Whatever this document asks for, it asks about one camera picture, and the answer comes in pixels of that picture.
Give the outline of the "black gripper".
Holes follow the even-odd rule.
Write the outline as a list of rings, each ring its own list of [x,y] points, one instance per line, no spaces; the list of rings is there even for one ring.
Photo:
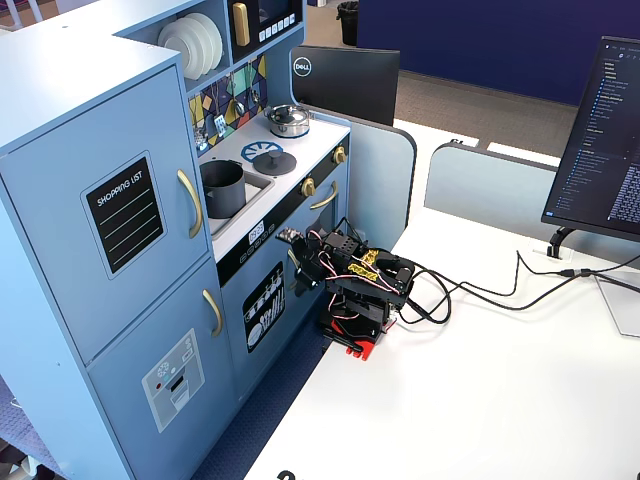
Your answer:
[[[291,227],[285,227],[276,235],[276,238],[291,246],[305,245],[300,269],[295,273],[293,289],[297,297],[301,297],[325,281],[328,269],[320,260],[320,254],[325,250],[321,239],[313,234],[304,236],[302,232]]]

